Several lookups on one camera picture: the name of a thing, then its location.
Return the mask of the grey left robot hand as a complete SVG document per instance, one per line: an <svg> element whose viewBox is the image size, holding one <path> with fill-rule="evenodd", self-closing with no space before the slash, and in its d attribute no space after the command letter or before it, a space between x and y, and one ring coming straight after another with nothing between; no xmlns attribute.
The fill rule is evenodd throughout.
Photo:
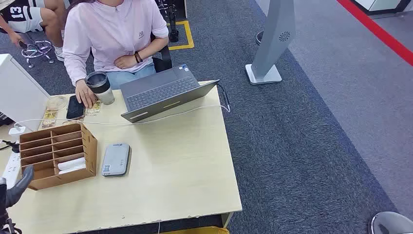
<svg viewBox="0 0 413 234"><path fill-rule="evenodd" d="M7 189L6 179L0 178L0 211L5 212L7 208L15 205L34 177L33 165L24 169L22 178L11 188Z"/></svg>

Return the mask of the person's right hand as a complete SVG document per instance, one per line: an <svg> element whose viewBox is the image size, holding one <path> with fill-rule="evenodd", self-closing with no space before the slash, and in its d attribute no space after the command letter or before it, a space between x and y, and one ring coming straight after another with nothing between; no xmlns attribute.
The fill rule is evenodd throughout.
<svg viewBox="0 0 413 234"><path fill-rule="evenodd" d="M86 85L84 79L80 79L75 83L75 95L79 103L83 103L88 109L91 109L97 102L96 95Z"/></svg>

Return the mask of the person's left hand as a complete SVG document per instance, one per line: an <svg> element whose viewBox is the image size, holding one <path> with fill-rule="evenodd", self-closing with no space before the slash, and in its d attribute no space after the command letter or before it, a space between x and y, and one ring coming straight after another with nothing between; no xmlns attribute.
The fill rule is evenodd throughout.
<svg viewBox="0 0 413 234"><path fill-rule="evenodd" d="M137 63L135 55L124 55L114 61L114 65L119 69L129 69Z"/></svg>

